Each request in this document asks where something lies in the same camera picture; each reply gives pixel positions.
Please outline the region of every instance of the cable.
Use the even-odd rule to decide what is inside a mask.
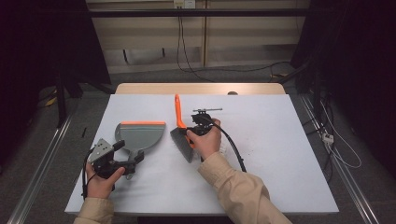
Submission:
[[[324,110],[327,112],[327,108],[329,108],[329,110],[330,110],[330,112],[331,112],[331,119],[329,119],[328,118],[328,121],[329,122],[331,122],[332,124],[334,124],[334,113],[332,112],[332,107],[331,107],[331,105],[330,105],[330,94],[327,92],[327,94],[326,94],[326,96],[325,96],[325,98],[324,98],[324,101],[325,101],[325,108],[324,108]],[[333,128],[331,128],[331,130],[330,130],[330,134],[331,135],[334,135],[334,129]],[[335,143],[333,142],[332,143],[332,149],[334,149],[334,146],[335,146]],[[325,164],[324,164],[324,166],[323,166],[323,168],[322,168],[322,171],[323,171],[323,173],[325,174],[325,175],[328,175],[327,174],[327,172],[326,172],[326,168],[327,168],[327,165],[330,163],[330,174],[328,175],[329,176],[329,178],[328,179],[326,179],[326,182],[329,184],[330,183],[330,181],[332,181],[332,152],[333,152],[333,150],[332,151],[328,151],[328,150],[326,150],[326,152],[328,153],[327,154],[327,160],[326,160],[326,162],[325,162]]]
[[[96,175],[97,175],[97,173],[95,173],[94,175],[92,175],[92,176],[90,177],[90,179],[88,179],[88,181],[87,181],[87,187],[88,187],[88,184],[90,183],[90,181],[91,181]]]
[[[87,160],[90,157],[91,153],[93,152],[93,148],[88,150],[87,155],[84,158],[84,162],[82,163],[82,198],[85,200],[85,198],[88,196],[88,183],[85,183],[86,177],[85,177],[85,171],[86,171],[86,166],[87,166]]]
[[[180,49],[180,38],[182,39],[183,42],[183,49],[184,49],[184,55],[187,61],[187,65],[189,66],[190,70],[185,70],[180,66],[179,60],[178,60],[178,52]],[[225,72],[254,72],[254,71],[260,71],[266,68],[270,68],[271,69],[271,79],[273,77],[273,72],[272,72],[272,67],[274,65],[277,64],[281,64],[281,63],[288,63],[290,64],[290,62],[277,62],[277,63],[272,63],[270,65],[264,66],[264,67],[260,67],[260,68],[253,68],[253,69],[247,69],[247,70],[238,70],[238,69],[223,69],[223,68],[205,68],[205,69],[197,69],[197,70],[193,70],[191,68],[190,62],[189,62],[189,58],[187,56],[187,52],[186,52],[186,44],[185,44],[185,40],[184,40],[184,26],[183,26],[183,19],[181,17],[178,17],[178,41],[177,41],[177,66],[178,68],[183,71],[183,72],[187,72],[187,73],[193,73],[196,77],[203,79],[205,81],[209,81],[209,82],[215,82],[213,80],[210,80],[208,78],[204,78],[204,77],[200,77],[198,76],[198,74],[196,74],[197,72],[206,72],[206,71],[225,71]]]
[[[341,140],[343,140],[343,142],[352,150],[352,152],[355,154],[355,156],[356,156],[356,157],[358,158],[358,160],[359,160],[359,165],[351,165],[351,164],[347,163],[346,161],[344,161],[340,156],[338,156],[338,155],[334,152],[334,149],[332,148],[332,146],[331,146],[329,143],[326,144],[327,147],[328,147],[328,149],[330,150],[330,152],[332,152],[332,154],[334,155],[334,157],[337,158],[337,159],[338,159],[340,162],[342,162],[344,165],[349,166],[349,167],[351,167],[351,168],[359,168],[359,167],[361,167],[361,158],[359,157],[358,153],[356,153],[356,151],[353,149],[353,147],[341,136],[340,133],[337,132],[337,130],[335,130],[334,126],[332,125],[332,122],[330,121],[329,114],[327,113],[327,111],[326,111],[326,109],[325,109],[325,107],[324,107],[324,104],[323,104],[321,101],[320,101],[320,104],[321,104],[321,106],[322,106],[323,109],[324,109],[323,112],[325,113],[325,115],[326,115],[326,117],[327,117],[327,119],[328,119],[330,125],[332,126],[332,129],[333,129],[334,132],[341,138]]]
[[[238,148],[236,147],[235,143],[233,142],[233,139],[230,137],[230,135],[228,135],[218,124],[216,124],[213,120],[211,119],[207,119],[207,118],[202,118],[205,119],[207,121],[209,121],[213,126],[215,126],[216,128],[218,128],[222,133],[224,133],[224,135],[226,136],[226,138],[228,139],[228,141],[230,142],[231,147],[233,148],[233,151],[235,152],[236,158],[238,159],[239,165],[241,166],[241,169],[243,172],[247,172],[247,169],[245,168],[245,164],[244,164],[244,159],[242,159],[241,155],[239,154]]]
[[[331,112],[332,112],[332,107],[330,106],[330,97],[329,97],[329,95],[326,95],[326,97],[321,97],[321,99],[323,99],[323,101],[325,102],[326,107],[329,107]],[[309,121],[312,121],[314,119],[317,119],[316,115],[314,115],[314,117],[311,120],[306,121],[302,125],[305,126]],[[327,119],[324,120],[324,122],[321,122],[321,118],[320,118],[320,120],[318,122],[318,128],[315,129],[314,131],[311,131],[311,132],[305,133],[305,134],[309,135],[309,134],[316,133],[316,132],[320,132],[321,133],[321,130],[326,127],[327,123],[328,123]]]
[[[180,48],[180,34],[181,34],[181,38],[182,38],[182,41],[183,41],[184,55],[185,55],[185,58],[186,58],[186,61],[187,61],[187,65],[188,65],[189,68],[190,68],[190,71],[186,71],[186,70],[182,69],[181,66],[180,66],[180,63],[179,63],[179,61],[178,61],[178,50],[179,50],[179,48]],[[183,72],[191,72],[191,73],[193,73],[196,77],[198,77],[198,78],[200,78],[200,79],[202,79],[202,80],[205,80],[205,81],[208,81],[208,82],[215,82],[215,81],[213,81],[213,80],[210,80],[210,79],[207,79],[207,78],[198,76],[198,75],[195,73],[195,71],[192,70],[192,68],[191,68],[191,66],[190,66],[189,58],[187,57],[186,43],[184,42],[183,19],[181,19],[181,17],[178,17],[177,66],[178,66],[178,68],[179,68],[181,71],[183,71]]]
[[[296,0],[296,6],[295,6],[295,8],[296,8],[296,9],[298,8],[298,0]],[[296,21],[297,33],[298,33],[298,36],[300,36],[301,34],[300,34],[300,27],[299,27],[299,25],[298,25],[298,17],[295,17],[295,21]]]
[[[311,121],[314,120],[314,119],[315,119],[315,117],[313,117],[313,118],[310,119],[310,120],[307,120],[306,122],[302,123],[301,126],[305,126],[306,124],[308,124],[309,122],[311,122]]]

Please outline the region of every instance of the white surface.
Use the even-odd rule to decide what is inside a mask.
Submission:
[[[180,95],[182,118],[192,126],[193,109],[219,108],[212,118],[231,136],[247,171],[262,178],[271,201],[284,213],[338,212],[288,95]],[[221,215],[214,190],[196,171],[196,155],[187,163],[172,141],[176,128],[174,95],[112,95],[93,143],[103,137],[116,142],[114,131],[123,120],[164,120],[165,133],[146,151],[131,180],[121,178],[111,194],[115,212],[130,215]],[[223,136],[226,157],[240,170]],[[116,160],[126,161],[123,150]],[[81,177],[65,209],[77,213],[83,203]]]

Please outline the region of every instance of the black curtain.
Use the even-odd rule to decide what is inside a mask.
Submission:
[[[350,1],[321,73],[354,129],[396,177],[395,11],[392,1]]]
[[[0,149],[3,164],[24,136],[35,112],[38,93],[54,86],[57,75],[82,74],[110,83],[90,17],[66,17],[42,10],[87,11],[84,0],[1,1],[0,7]]]

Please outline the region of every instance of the human hand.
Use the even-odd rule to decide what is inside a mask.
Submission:
[[[113,189],[113,185],[120,179],[125,172],[124,167],[120,167],[114,174],[108,179],[104,179],[96,174],[93,167],[87,162],[86,165],[88,182],[88,194],[89,198],[101,198],[107,199]]]
[[[213,121],[220,126],[218,119],[213,119]],[[198,150],[204,160],[220,149],[221,131],[214,126],[207,134],[202,136],[187,130],[187,136],[195,144],[195,149]]]

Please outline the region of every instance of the sleeve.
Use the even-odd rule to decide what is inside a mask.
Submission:
[[[219,203],[234,223],[290,223],[271,203],[262,180],[236,171],[219,152],[208,157],[198,172],[213,186]]]
[[[108,199],[86,198],[76,217],[75,224],[111,223],[114,205]]]

